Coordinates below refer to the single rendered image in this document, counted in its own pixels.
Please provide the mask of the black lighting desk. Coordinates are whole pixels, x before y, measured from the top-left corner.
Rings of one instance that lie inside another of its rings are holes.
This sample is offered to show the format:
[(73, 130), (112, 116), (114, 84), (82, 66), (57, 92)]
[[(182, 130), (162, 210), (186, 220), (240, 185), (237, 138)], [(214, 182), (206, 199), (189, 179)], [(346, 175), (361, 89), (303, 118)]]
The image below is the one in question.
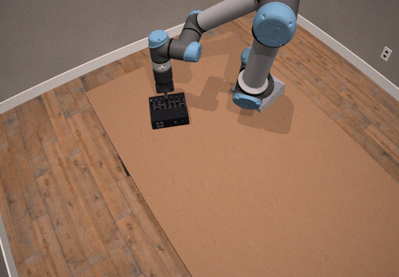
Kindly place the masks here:
[(149, 97), (149, 107), (152, 129), (189, 124), (184, 92)]

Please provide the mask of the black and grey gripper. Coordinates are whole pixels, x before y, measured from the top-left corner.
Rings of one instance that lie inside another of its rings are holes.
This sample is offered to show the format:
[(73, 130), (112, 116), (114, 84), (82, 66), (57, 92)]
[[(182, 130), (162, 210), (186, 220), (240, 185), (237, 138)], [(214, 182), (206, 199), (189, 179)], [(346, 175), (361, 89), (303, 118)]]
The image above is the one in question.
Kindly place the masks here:
[(156, 92), (164, 93), (164, 97), (168, 97), (168, 93), (174, 91), (174, 83), (172, 81), (171, 59), (162, 64), (152, 62), (153, 74), (155, 78)]

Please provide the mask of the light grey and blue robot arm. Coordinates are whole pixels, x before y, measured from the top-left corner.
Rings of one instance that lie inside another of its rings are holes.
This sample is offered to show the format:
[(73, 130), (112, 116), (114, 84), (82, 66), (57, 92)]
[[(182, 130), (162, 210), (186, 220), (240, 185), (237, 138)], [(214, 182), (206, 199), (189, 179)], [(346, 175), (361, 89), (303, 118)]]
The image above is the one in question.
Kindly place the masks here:
[(179, 39), (169, 38), (164, 30), (149, 34), (151, 60), (156, 64), (166, 63), (170, 59), (198, 62), (202, 53), (202, 45), (198, 42), (204, 32), (257, 10), (251, 30), (254, 40), (252, 46), (241, 54), (242, 64), (232, 100), (241, 108), (258, 109), (262, 99), (274, 90), (270, 69), (279, 48), (293, 38), (299, 2), (224, 0), (203, 11), (193, 10), (186, 19)]

